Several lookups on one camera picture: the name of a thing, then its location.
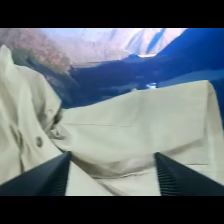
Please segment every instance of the dark button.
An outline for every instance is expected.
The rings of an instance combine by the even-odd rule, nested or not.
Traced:
[[[42,140],[42,138],[41,137],[36,137],[36,145],[38,146],[38,147],[42,147],[42,145],[43,145],[43,140]]]

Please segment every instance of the beige fabric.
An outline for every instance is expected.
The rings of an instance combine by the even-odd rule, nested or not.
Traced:
[[[0,85],[0,184],[60,150],[73,153],[67,195],[159,195],[158,151],[224,184],[223,133],[207,81],[62,110],[57,124],[59,98],[41,74],[14,65],[5,46]]]

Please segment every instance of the beige shirt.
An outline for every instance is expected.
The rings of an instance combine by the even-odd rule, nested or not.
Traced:
[[[224,183],[224,144],[208,81],[134,91],[61,110],[45,78],[0,49],[0,184],[71,151],[67,195],[159,195],[153,153]]]

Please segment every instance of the button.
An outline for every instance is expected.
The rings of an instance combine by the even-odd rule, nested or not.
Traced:
[[[36,145],[38,146],[38,147],[42,147],[43,146],[43,140],[42,140],[42,138],[41,137],[36,137]]]

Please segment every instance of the garment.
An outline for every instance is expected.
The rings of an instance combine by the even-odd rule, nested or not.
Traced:
[[[159,195],[153,153],[224,184],[223,132],[208,81],[60,110],[44,77],[0,49],[0,184],[71,151],[66,195]]]

